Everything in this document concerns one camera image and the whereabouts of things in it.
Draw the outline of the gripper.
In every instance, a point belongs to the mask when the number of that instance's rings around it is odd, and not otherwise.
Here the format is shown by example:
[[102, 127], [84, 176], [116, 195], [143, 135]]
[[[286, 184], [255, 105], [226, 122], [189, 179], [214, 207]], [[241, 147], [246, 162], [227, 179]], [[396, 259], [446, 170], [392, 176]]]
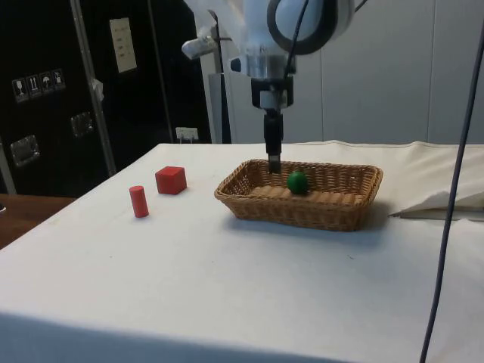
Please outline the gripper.
[[264, 115], [265, 150], [268, 171], [281, 173], [281, 145], [284, 138], [283, 115], [279, 110], [293, 105], [293, 77], [251, 79], [253, 106], [266, 110]]

